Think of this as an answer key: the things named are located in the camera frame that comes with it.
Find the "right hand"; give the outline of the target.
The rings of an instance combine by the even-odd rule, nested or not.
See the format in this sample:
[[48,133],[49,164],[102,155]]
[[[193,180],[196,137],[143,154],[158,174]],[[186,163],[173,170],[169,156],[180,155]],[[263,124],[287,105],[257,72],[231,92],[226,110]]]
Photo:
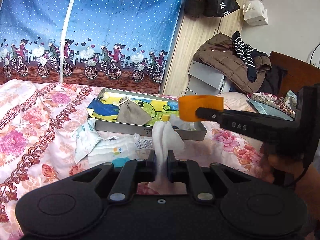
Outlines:
[[[289,173],[295,179],[304,170],[301,161],[294,161],[275,155],[273,148],[266,143],[262,144],[260,153],[263,154],[260,159],[261,178],[269,183],[274,181],[273,168]],[[319,173],[314,166],[310,166],[304,177],[296,183],[295,193],[306,202],[312,217],[319,220]]]

